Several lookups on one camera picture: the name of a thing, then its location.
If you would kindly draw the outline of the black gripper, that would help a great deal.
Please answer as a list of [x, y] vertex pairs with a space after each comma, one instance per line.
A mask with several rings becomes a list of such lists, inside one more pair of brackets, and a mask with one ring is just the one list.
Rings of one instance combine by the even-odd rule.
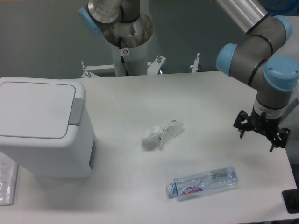
[[233, 124], [234, 128], [237, 128], [240, 132], [240, 138], [242, 138], [245, 132], [254, 131], [266, 138], [271, 142], [270, 152], [275, 148], [285, 148], [288, 137], [291, 133], [289, 128], [279, 129], [278, 125], [282, 116], [270, 119], [267, 117], [266, 112], [262, 112], [260, 115], [253, 109], [249, 116], [245, 111], [241, 110], [237, 115]]

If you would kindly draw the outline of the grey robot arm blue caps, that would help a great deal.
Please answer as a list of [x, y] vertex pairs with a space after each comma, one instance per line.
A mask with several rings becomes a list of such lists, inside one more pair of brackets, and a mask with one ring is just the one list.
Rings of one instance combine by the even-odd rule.
[[[284, 148], [290, 130], [280, 128], [295, 102], [299, 64], [292, 58], [274, 56], [292, 35], [283, 16], [270, 16], [256, 0], [220, 0], [219, 5], [248, 35], [241, 45], [229, 43], [218, 53], [216, 67], [257, 91], [251, 114], [241, 111], [234, 127], [241, 135], [254, 131], [265, 136], [272, 148]], [[162, 60], [147, 61], [147, 43], [153, 36], [150, 17], [137, 0], [91, 0], [78, 11], [93, 35], [102, 35], [111, 46], [117, 76], [157, 74]]]

